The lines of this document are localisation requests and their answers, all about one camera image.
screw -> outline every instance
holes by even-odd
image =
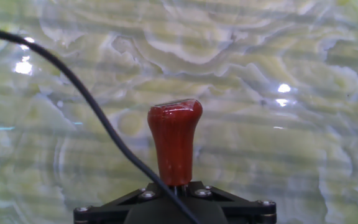
[[[209,190],[205,190],[205,189],[196,190],[195,193],[197,196],[200,196],[200,197],[206,197],[206,196],[210,196],[212,194],[212,192],[210,192]]]
[[[275,204],[274,202],[269,201],[269,200],[264,200],[264,201],[258,200],[257,202],[258,202],[258,203],[261,203],[262,205],[265,205],[265,206],[274,205],[274,204]]]
[[[155,193],[152,191],[145,191],[142,193],[143,198],[152,198],[154,197]]]
[[[77,212],[86,212],[88,211],[92,206],[88,206],[88,207],[80,207],[80,208],[75,208],[75,210]]]

black wire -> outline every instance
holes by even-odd
[[[62,71],[66,77],[72,82],[72,84],[78,89],[78,91],[84,96],[85,100],[88,102],[96,116],[99,118],[100,122],[106,129],[107,133],[110,135],[111,139],[116,143],[119,150],[130,160],[137,168],[139,168],[147,177],[149,177],[155,184],[157,184],[164,193],[171,199],[171,201],[179,208],[179,210],[194,224],[200,224],[194,214],[190,209],[168,188],[168,186],[162,182],[162,180],[155,174],[150,168],[147,167],[138,157],[135,156],[125,145],[124,141],[118,136],[117,132],[114,130],[106,115],[103,113],[102,109],[92,97],[91,93],[86,89],[84,84],[78,79],[78,77],[59,59],[53,56],[48,50],[39,46],[35,43],[30,43],[26,41],[19,35],[10,34],[0,30],[0,39],[7,40],[9,42],[22,44],[38,53],[40,56],[48,60],[54,66],[56,66],[60,71]]]

